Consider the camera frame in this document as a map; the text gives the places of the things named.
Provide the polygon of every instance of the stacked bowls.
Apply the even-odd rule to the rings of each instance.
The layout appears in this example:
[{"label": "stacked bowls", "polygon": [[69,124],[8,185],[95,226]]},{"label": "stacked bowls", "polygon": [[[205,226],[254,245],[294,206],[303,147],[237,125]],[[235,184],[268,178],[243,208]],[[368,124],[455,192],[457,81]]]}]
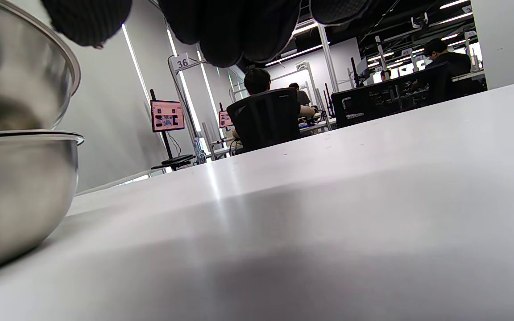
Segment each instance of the stacked bowls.
[{"label": "stacked bowls", "polygon": [[79,83],[68,45],[0,0],[0,264],[39,245],[71,205],[84,139],[53,128]]}]

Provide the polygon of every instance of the dark hair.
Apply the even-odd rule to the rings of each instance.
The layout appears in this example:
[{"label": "dark hair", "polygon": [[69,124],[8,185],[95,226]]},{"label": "dark hair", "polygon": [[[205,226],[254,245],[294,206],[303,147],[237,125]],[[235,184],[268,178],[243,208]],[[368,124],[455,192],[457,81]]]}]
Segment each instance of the dark hair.
[{"label": "dark hair", "polygon": [[447,43],[440,38],[436,38],[426,45],[424,48],[424,55],[429,57],[433,52],[442,53],[447,50]]},{"label": "dark hair", "polygon": [[245,75],[245,89],[251,95],[264,93],[271,85],[271,75],[263,68],[253,68]]}]

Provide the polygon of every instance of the water bottle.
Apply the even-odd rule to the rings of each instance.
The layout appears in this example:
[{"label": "water bottle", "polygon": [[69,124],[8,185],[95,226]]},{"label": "water bottle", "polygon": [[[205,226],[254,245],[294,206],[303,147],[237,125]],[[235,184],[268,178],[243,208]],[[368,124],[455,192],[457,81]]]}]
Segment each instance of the water bottle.
[{"label": "water bottle", "polygon": [[206,153],[203,151],[203,148],[202,148],[202,141],[196,137],[194,139],[195,141],[195,145],[194,145],[194,149],[195,149],[195,156],[198,158],[198,165],[201,165],[201,164],[205,164],[207,162],[206,160]]}]

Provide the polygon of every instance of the black shirt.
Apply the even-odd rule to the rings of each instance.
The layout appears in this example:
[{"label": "black shirt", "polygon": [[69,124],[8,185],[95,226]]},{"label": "black shirt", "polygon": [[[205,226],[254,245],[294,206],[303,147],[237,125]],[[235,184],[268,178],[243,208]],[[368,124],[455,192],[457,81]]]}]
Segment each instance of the black shirt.
[{"label": "black shirt", "polygon": [[308,98],[308,95],[302,90],[296,92],[296,101],[298,101],[299,104],[302,104],[304,106],[311,103],[311,100],[310,98]]},{"label": "black shirt", "polygon": [[428,66],[433,67],[444,62],[449,62],[450,77],[457,77],[471,72],[471,58],[463,53],[444,53]]}]

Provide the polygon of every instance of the screen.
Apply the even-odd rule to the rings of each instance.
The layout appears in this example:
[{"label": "screen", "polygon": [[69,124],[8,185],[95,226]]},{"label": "screen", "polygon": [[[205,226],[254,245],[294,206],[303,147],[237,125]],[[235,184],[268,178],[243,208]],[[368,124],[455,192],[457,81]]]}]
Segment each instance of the screen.
[{"label": "screen", "polygon": [[152,131],[184,129],[184,112],[179,102],[151,100]]},{"label": "screen", "polygon": [[233,126],[229,114],[227,114],[226,111],[220,111],[220,128],[226,128],[228,126]]}]

